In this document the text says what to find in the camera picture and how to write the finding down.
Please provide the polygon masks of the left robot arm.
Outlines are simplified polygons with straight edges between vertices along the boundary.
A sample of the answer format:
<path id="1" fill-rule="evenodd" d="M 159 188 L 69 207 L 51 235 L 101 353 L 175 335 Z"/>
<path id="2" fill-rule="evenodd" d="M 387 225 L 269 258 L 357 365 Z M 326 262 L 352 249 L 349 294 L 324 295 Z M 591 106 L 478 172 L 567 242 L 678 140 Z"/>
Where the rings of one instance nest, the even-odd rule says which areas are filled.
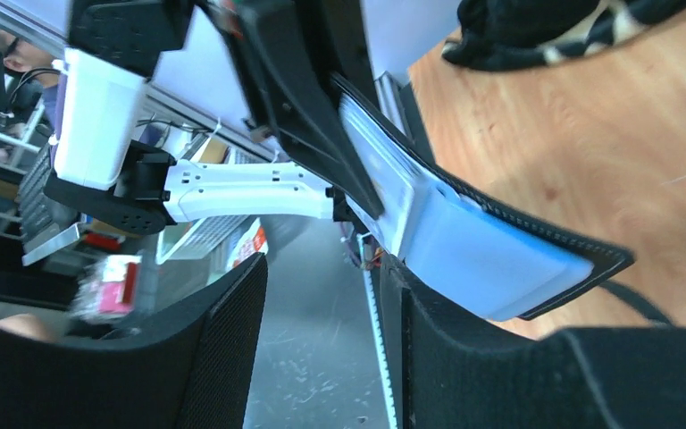
<path id="1" fill-rule="evenodd" d="M 205 51 L 177 67 L 212 102 L 239 88 L 251 136 L 288 161 L 203 165 L 134 139 L 161 57 L 183 49 L 196 10 Z M 352 97 L 376 105 L 357 1 L 74 1 L 61 66 L 54 201 L 134 235 L 219 215 L 375 220 L 384 213 L 345 128 Z"/>

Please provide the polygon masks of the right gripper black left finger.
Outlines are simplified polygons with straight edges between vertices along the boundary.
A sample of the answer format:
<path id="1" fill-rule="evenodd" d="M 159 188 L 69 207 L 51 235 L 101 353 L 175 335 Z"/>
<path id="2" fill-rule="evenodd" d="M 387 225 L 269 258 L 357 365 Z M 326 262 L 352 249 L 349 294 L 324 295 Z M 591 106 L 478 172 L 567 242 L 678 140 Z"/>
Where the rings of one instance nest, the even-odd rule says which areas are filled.
<path id="1" fill-rule="evenodd" d="M 267 274 L 255 254 L 99 340 L 0 329 L 0 428 L 240 428 Z"/>

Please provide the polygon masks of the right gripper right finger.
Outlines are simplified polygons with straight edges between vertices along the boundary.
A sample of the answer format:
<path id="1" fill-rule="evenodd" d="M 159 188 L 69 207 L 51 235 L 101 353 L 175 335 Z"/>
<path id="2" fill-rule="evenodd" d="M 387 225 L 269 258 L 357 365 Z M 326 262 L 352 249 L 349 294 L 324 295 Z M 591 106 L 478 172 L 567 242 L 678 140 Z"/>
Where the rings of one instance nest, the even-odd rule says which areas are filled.
<path id="1" fill-rule="evenodd" d="M 392 258 L 410 428 L 686 428 L 686 328 L 575 327 L 531 340 Z"/>

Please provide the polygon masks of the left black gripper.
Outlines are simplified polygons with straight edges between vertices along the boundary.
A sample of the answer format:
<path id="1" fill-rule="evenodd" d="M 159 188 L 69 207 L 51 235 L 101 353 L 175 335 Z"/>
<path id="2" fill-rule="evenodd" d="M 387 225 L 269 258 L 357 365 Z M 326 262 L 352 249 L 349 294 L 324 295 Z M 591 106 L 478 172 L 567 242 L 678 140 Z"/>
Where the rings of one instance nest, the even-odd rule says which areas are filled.
<path id="1" fill-rule="evenodd" d="M 200 1 L 222 36 L 250 118 L 298 164 L 345 191 L 369 216 L 384 211 L 344 124 L 374 112 L 360 1 Z"/>

